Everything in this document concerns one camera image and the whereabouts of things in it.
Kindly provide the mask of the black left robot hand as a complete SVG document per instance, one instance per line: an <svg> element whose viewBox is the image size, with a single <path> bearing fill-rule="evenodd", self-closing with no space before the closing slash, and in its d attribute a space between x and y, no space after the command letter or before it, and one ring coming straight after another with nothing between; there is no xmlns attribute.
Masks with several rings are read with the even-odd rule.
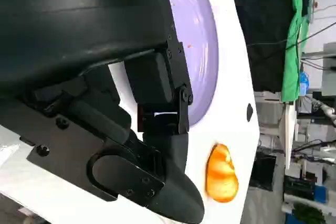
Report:
<svg viewBox="0 0 336 224"><path fill-rule="evenodd" d="M105 200L200 223L193 92L169 0L1 0L1 125Z"/></svg>

